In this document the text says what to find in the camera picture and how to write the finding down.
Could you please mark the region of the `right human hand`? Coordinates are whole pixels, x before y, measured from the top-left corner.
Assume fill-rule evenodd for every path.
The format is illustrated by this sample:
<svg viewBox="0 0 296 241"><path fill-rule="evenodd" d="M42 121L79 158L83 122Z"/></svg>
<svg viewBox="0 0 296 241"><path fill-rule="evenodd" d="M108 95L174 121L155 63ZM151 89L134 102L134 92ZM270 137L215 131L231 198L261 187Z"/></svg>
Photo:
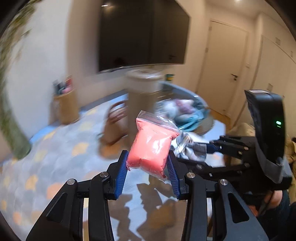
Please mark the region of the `right human hand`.
<svg viewBox="0 0 296 241"><path fill-rule="evenodd" d="M263 198L262 204L260 208L257 210L254 205L249 205L249 209L254 214L254 216L258 217L263 215L268 209L276 208L280 205L282 200L282 190L277 191L269 191Z"/></svg>

